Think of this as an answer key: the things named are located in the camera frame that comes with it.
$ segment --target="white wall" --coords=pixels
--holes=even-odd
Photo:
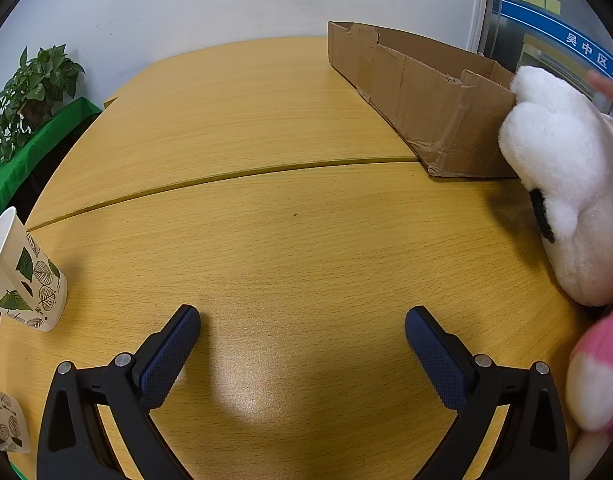
[[[78,94],[101,103],[150,63],[197,48],[326,35],[327,20],[401,28],[468,48],[482,0],[21,0],[0,30],[0,90],[29,45],[66,43],[86,69]]]

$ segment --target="white plush toy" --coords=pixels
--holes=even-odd
[[[555,277],[578,303],[613,303],[613,118],[540,68],[521,67],[511,91],[500,149],[531,195]]]
[[[613,119],[550,73],[522,67],[500,148],[528,190],[558,283],[579,303],[613,303]],[[571,454],[583,480],[613,438],[613,312],[571,353],[567,404],[585,432]]]

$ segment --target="textured rubber pad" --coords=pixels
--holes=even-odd
[[[153,410],[164,403],[199,335],[200,314],[190,308],[139,378],[143,409]]]
[[[461,412],[469,401],[467,378],[436,333],[415,308],[407,313],[405,332],[442,403]]]

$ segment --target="cardboard box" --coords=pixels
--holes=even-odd
[[[498,131],[513,74],[486,57],[416,34],[329,22],[329,62],[420,157],[432,176],[515,176]]]

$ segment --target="blue sign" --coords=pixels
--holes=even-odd
[[[564,45],[587,60],[604,75],[613,78],[613,56],[583,33],[539,10],[511,0],[503,0],[501,16],[522,23]]]

